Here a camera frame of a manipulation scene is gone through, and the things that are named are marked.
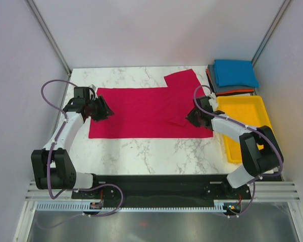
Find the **red t-shirt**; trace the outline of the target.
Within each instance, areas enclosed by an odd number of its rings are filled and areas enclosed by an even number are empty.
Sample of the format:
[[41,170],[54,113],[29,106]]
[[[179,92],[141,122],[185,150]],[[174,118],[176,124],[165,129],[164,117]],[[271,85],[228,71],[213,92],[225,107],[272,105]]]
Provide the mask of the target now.
[[99,88],[114,112],[106,120],[91,121],[90,139],[211,138],[213,132],[193,126],[186,116],[193,109],[193,94],[203,96],[196,73],[185,70],[164,77],[166,87]]

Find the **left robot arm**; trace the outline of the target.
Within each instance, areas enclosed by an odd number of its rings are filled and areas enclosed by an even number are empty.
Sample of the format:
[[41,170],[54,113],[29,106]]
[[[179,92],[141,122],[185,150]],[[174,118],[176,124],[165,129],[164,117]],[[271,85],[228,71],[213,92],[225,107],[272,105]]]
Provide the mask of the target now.
[[74,96],[62,109],[64,119],[58,125],[50,141],[31,154],[35,183],[40,190],[83,189],[89,198],[99,196],[101,187],[93,180],[93,174],[80,173],[69,156],[73,141],[87,119],[99,122],[113,115],[96,87],[75,87]]

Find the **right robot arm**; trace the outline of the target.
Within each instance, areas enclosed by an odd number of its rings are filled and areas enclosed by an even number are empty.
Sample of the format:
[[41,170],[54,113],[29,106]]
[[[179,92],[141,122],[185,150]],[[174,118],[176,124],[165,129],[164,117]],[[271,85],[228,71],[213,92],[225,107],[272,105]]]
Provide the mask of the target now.
[[248,126],[220,110],[214,111],[208,96],[194,97],[193,102],[194,108],[186,116],[193,126],[223,134],[240,145],[242,165],[228,174],[226,183],[221,185],[224,197],[234,198],[239,193],[239,187],[261,176],[280,174],[265,174],[275,168],[283,168],[283,156],[270,127]]

